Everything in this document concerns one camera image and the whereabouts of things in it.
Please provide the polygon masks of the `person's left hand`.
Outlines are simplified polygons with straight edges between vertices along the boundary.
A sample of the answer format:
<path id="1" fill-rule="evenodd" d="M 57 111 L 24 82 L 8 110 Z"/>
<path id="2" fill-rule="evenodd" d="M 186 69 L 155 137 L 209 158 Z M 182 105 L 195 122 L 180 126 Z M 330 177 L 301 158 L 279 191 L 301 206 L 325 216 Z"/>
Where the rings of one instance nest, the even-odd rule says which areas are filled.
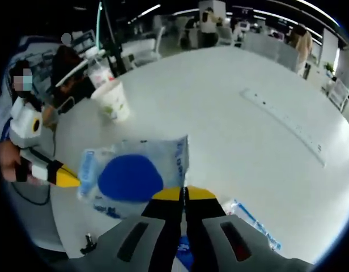
<path id="1" fill-rule="evenodd" d="M 16 181 L 15 164 L 20 164 L 20 151 L 10 140 L 0 142 L 0 167 L 3 178 Z"/>

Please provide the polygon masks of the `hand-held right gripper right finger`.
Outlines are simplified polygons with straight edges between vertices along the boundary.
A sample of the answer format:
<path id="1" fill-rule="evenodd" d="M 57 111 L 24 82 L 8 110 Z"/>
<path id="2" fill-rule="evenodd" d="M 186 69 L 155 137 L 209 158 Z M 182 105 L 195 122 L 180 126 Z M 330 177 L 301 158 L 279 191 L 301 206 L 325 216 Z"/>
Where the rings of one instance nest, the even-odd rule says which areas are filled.
<path id="1" fill-rule="evenodd" d="M 312 265 L 285 258 L 268 238 L 237 215 L 227 215 L 206 189 L 185 189 L 187 236 L 192 271 L 311 271 Z"/>

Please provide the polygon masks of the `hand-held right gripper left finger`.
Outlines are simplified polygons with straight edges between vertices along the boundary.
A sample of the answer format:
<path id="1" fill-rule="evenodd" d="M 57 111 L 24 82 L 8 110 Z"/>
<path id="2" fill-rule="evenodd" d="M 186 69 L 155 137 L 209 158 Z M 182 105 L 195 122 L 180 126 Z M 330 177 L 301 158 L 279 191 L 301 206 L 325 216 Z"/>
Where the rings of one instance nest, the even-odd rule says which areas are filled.
<path id="1" fill-rule="evenodd" d="M 73 271 L 171 271 L 181 236 L 181 187 L 156 193 L 141 215 L 101 235 L 95 249 L 70 260 Z"/>

